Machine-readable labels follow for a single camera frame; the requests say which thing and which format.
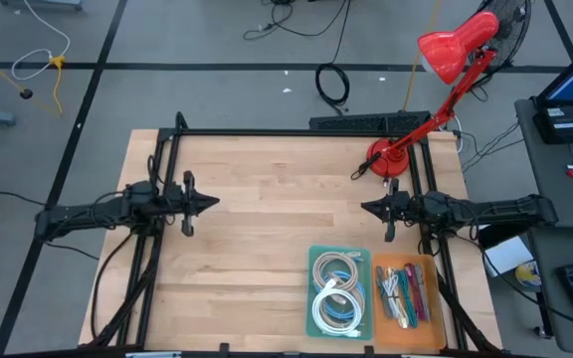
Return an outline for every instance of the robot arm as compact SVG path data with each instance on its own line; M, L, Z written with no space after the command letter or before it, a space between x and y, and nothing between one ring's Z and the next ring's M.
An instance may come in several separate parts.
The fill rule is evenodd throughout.
M392 181L384 198L361 206L383 223L388 223L386 242L395 238L397 220L426 224L433 233L456 231L469 225L502 225L511 227L510 236L506 239L531 226L558 222L552 202L539 195L485 203L459 200L441 192L428 192L411 198L408 192L399 191L398 179Z
M155 230L153 219L183 214L182 232L194 235L191 218L220 202L220 199L198 193L194 176L184 173L185 190L171 183L162 194L148 181L128 185L120 194L106 202L98 200L89 205L56 206L44 210L35 218L35 239L46 242L71 231L127 226L136 232Z

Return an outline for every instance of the wheel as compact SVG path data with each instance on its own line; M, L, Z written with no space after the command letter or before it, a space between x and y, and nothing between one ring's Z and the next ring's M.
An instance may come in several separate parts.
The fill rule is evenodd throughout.
M545 328L543 328L542 326L535 327L533 330L534 333L536 333L536 335L539 338L552 339L552 337L549 334L547 334L547 332L545 332Z

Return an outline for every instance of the coiled black cable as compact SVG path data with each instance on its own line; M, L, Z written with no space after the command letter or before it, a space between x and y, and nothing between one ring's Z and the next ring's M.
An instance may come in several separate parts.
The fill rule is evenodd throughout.
M342 97L338 99L331 98L330 96L328 96L328 94L324 92L324 89L322 89L322 86L319 82L319 75L321 74L322 71L326 69L335 71L335 73L341 79L342 84L344 85L344 94L342 95ZM330 105L333 109L335 109L337 115L343 115L342 109L338 108L338 106L346 104L346 100L348 99L348 94L350 93L350 81L348 80L348 76L346 75L346 73L333 63L319 65L315 70L315 87L317 88L319 96L321 96L322 99L324 99L324 101L328 105Z
M348 111L348 108L345 108L343 111L342 109L338 108L339 105L345 105L346 101L348 100L348 95L350 94L350 81L348 80L348 76L346 75L346 73L339 68L338 66L334 65L333 63L335 62L335 60L337 60L337 55L339 54L339 49L342 46L342 39L344 38L344 29L346 29L346 20L348 20L348 11L350 10L350 1L351 0L344 0L344 2L346 2L346 13L344 14L344 23L342 24L342 30L339 34L339 41L337 42L337 49L335 49L335 56L333 56L333 60L331 60L329 63L327 64L321 64L317 67L317 69L315 70L315 87L317 88L317 92L319 93L319 96L322 97L322 99L326 102L326 104L330 105L331 108L335 109L335 111L337 112L337 115L343 115L343 111ZM342 84L344 85L344 94L342 95L342 97L335 99L335 98L331 98L330 96L328 96L328 94L326 94L326 92L324 92L324 89L322 89L322 86L319 82L319 76L322 73L322 71L326 70L326 69L330 69L335 71L335 73L339 76L339 78L342 81Z

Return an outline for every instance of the lamp arm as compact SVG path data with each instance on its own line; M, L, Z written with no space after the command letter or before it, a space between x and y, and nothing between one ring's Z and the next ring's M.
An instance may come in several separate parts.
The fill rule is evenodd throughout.
M475 62L470 66L461 81L450 92L450 95L426 123L413 130L405 137L393 142L388 148L384 149L391 153L399 153L420 139L436 130L440 125L449 122L455 116L453 109L459 100L470 90L471 86L477 80L477 77L485 71L489 64L496 57L496 51L487 48L478 48L475 52Z

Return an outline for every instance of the fan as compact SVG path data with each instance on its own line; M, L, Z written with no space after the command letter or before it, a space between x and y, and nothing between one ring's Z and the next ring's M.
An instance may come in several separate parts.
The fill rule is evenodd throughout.
M529 27L532 3L530 0L483 0L479 11L490 11L498 18L498 31L487 44L498 50L498 55L490 63L485 76L475 83L475 87L487 83L492 75L512 65L512 59L525 38Z

